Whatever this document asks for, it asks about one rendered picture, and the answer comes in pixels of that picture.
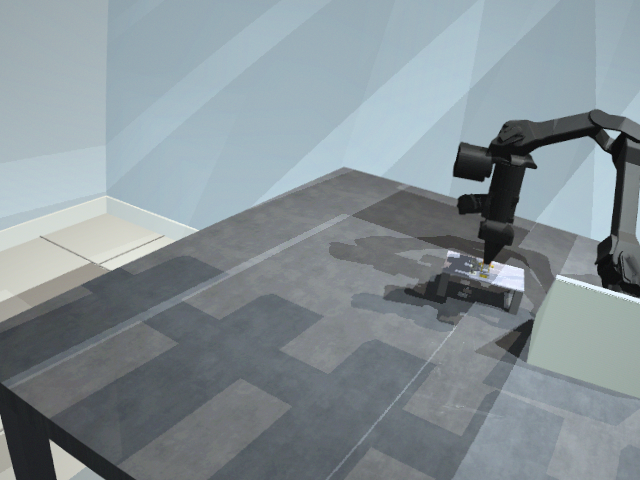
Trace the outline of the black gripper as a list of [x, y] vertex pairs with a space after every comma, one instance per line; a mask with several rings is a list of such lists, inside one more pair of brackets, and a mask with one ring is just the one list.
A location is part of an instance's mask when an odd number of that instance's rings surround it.
[[[484, 264], [490, 264], [498, 253], [506, 246], [512, 246], [514, 229], [514, 212], [519, 202], [521, 191], [500, 189], [489, 186], [490, 213], [488, 219], [480, 221], [479, 239], [485, 240]], [[508, 223], [508, 224], [506, 224]]]

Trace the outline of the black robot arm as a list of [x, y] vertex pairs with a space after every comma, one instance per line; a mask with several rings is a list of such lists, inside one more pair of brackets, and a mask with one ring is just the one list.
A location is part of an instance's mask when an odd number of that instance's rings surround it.
[[[545, 145], [589, 136], [612, 155], [616, 168], [611, 233], [597, 245], [597, 273], [603, 289], [640, 299], [640, 244], [636, 222], [640, 191], [640, 125], [632, 120], [591, 110], [545, 122], [510, 120], [503, 124], [489, 148], [460, 142], [453, 177], [485, 182], [510, 191], [521, 191], [526, 168], [537, 169], [530, 152]], [[616, 139], [604, 129], [621, 132]], [[459, 214], [481, 214], [488, 219], [488, 194], [458, 197]], [[484, 217], [486, 216], [486, 217]]]

